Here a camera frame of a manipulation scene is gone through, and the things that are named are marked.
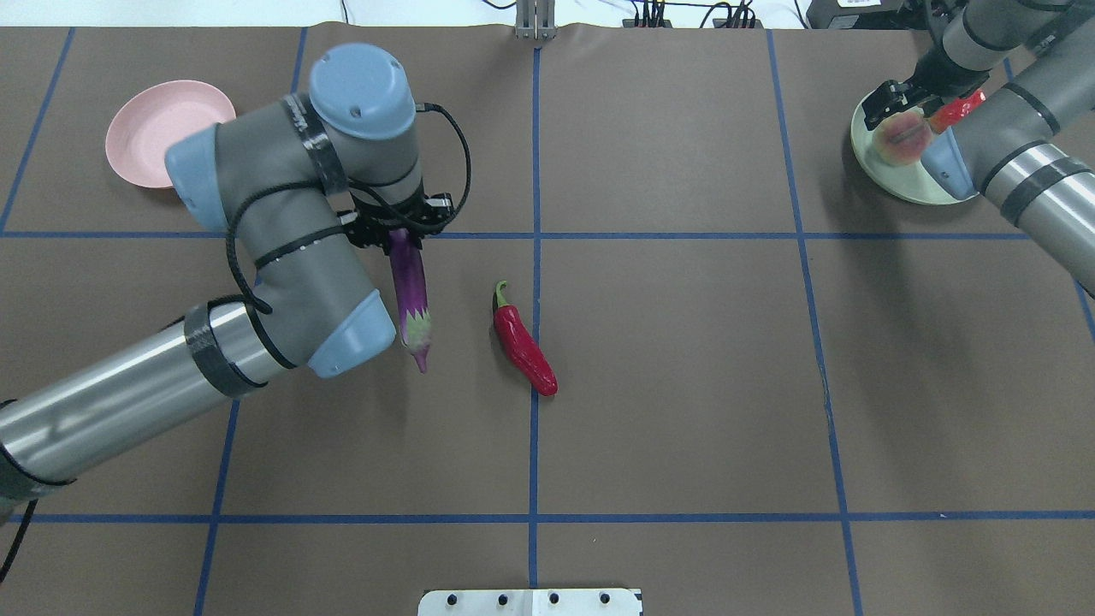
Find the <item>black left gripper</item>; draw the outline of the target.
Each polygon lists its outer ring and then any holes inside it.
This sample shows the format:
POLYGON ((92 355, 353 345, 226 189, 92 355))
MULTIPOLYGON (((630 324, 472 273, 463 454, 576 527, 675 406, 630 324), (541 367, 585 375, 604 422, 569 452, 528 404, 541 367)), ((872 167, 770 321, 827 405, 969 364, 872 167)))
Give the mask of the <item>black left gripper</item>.
POLYGON ((408 199, 389 204, 378 191, 351 191, 351 210, 346 211, 346 235, 357 248, 391 249, 397 233, 404 233, 420 248, 427 235, 416 231, 413 221, 417 207, 426 198, 415 191, 408 199))

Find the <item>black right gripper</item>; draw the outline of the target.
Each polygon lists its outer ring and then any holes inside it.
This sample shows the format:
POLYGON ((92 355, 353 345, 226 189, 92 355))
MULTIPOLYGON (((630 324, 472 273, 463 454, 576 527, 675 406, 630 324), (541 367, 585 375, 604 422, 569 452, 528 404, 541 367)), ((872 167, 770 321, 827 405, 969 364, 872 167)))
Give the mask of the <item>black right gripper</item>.
POLYGON ((907 111, 911 103, 932 98, 965 98, 981 88, 993 68, 993 50, 965 46, 950 55, 943 44, 934 45, 917 62, 907 82, 887 80, 861 101, 863 124, 875 130, 886 118, 907 111))

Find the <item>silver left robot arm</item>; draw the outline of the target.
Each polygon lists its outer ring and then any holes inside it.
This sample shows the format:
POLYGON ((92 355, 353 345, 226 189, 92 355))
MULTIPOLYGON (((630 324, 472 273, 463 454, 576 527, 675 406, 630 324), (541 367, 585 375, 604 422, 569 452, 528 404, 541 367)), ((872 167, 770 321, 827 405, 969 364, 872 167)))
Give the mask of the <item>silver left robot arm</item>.
POLYGON ((350 43, 316 59, 304 91, 169 147, 169 178, 223 234, 237 293, 3 403, 3 510, 287 370, 334 377, 387 351, 394 319, 328 198, 374 190, 392 208, 380 225, 423 206, 416 113, 394 55, 350 43))

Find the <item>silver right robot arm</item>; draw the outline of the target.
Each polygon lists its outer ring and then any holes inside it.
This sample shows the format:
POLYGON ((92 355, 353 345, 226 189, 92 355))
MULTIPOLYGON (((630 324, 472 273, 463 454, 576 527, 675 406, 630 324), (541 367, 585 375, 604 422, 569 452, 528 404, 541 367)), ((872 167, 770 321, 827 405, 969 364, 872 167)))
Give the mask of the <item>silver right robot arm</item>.
POLYGON ((969 1, 903 81, 887 80, 861 101, 863 126, 982 86, 1017 48, 1036 58, 978 108, 946 128, 920 160, 950 198, 998 207, 1091 292, 1094 283, 1092 167, 1053 146, 1092 112, 1091 1, 969 1))

